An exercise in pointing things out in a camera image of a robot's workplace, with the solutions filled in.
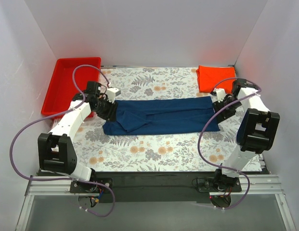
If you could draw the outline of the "navy blue t shirt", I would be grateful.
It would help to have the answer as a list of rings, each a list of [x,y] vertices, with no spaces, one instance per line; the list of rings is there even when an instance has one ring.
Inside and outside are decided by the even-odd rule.
[[[200,98],[117,100],[116,120],[103,125],[105,135],[166,135],[201,132],[214,115],[209,96]]]

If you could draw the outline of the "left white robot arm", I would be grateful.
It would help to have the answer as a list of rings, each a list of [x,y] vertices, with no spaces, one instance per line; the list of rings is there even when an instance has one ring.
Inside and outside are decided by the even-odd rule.
[[[97,189],[98,181],[93,178],[93,169],[78,162],[73,139],[91,113],[105,121],[116,120],[118,103],[115,98],[121,92],[118,88],[107,88],[101,92],[101,86],[98,82],[89,81],[86,89],[73,97],[70,112],[65,113],[49,133],[38,137],[40,169],[81,180],[81,187],[89,193]]]

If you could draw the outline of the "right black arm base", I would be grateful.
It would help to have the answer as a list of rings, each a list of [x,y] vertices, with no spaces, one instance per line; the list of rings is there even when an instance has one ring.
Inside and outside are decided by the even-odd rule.
[[[242,191],[242,187],[239,180],[237,180],[236,183],[232,185],[229,183],[220,183],[214,181],[213,178],[194,178],[191,184],[192,187],[195,188],[200,193],[210,193],[210,192],[239,193]]]

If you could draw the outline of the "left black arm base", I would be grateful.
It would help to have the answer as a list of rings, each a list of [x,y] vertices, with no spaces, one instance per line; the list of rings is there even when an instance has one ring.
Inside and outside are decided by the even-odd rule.
[[[112,188],[113,179],[112,178],[97,178],[93,180],[99,184],[103,184],[109,188]],[[70,193],[100,193],[105,190],[104,186],[96,185],[88,182],[72,181],[70,185]]]

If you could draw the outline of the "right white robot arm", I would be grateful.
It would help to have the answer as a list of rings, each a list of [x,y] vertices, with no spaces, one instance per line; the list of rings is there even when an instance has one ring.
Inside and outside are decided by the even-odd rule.
[[[271,149],[277,132],[280,115],[270,111],[260,98],[261,89],[246,79],[234,79],[231,93],[215,87],[211,94],[217,97],[213,103],[218,123],[227,120],[242,106],[245,114],[236,135],[236,147],[233,153],[219,169],[219,175],[213,179],[214,188],[226,190],[230,179],[239,177],[246,164],[257,154]]]

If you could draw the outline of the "folded orange t shirt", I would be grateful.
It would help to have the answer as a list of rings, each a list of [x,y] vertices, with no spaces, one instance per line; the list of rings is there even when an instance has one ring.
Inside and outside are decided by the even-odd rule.
[[[222,88],[226,93],[232,92],[233,79],[226,80],[216,86],[222,80],[235,78],[235,68],[199,66],[196,70],[197,82],[200,93],[211,93],[215,88]]]

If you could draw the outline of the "floral patterned table mat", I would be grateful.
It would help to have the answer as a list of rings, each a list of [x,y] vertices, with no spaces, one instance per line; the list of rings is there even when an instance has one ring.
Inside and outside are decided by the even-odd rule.
[[[121,100],[165,100],[203,97],[196,70],[190,67],[104,68],[99,81],[121,90]],[[220,123],[218,132],[107,136],[104,120],[86,119],[73,139],[78,161],[96,171],[214,171],[236,146],[244,116]]]

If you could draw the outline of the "red plastic tray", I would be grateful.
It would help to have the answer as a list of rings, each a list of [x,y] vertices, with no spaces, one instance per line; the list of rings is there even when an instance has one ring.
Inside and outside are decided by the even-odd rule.
[[[43,116],[50,116],[66,111],[75,94],[78,93],[72,80],[76,67],[89,64],[100,69],[100,57],[58,59],[41,109]],[[99,80],[100,72],[91,67],[81,67],[75,73],[75,81],[81,90],[85,90],[88,81]]]

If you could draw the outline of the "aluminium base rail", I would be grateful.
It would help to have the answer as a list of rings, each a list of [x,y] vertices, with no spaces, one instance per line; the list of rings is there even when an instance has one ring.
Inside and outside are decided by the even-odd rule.
[[[25,195],[62,196],[75,195],[70,192],[72,180],[69,177],[42,176],[28,182]]]

